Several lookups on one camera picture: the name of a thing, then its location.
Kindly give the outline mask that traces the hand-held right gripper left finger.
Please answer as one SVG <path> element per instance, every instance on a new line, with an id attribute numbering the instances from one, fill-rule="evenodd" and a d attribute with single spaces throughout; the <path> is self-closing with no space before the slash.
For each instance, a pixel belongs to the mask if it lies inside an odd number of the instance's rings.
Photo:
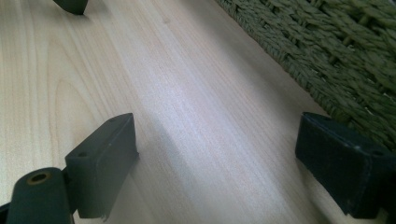
<path id="1" fill-rule="evenodd" d="M 107 120 L 67 154 L 69 202 L 81 218 L 109 217 L 137 158 L 131 113 Z"/>

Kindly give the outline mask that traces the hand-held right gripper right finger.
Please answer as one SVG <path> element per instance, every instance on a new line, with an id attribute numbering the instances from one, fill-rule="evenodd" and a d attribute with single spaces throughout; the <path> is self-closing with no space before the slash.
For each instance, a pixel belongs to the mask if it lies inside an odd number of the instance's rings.
<path id="1" fill-rule="evenodd" d="M 396 219 L 396 154 L 328 117 L 304 112 L 296 158 L 344 214 L 374 219 L 381 209 Z"/>

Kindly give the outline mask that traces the green woven basket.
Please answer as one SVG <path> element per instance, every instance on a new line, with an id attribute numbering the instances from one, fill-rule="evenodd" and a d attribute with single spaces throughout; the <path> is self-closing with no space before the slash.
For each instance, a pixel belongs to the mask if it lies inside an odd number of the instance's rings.
<path id="1" fill-rule="evenodd" d="M 396 0 L 216 0 L 335 120 L 396 151 Z"/>

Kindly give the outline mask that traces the dark rounded object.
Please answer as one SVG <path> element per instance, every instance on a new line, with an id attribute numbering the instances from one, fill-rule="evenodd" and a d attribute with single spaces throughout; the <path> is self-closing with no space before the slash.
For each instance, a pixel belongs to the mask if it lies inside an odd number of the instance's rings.
<path id="1" fill-rule="evenodd" d="M 89 0 L 53 0 L 61 9 L 74 15 L 83 15 Z"/>

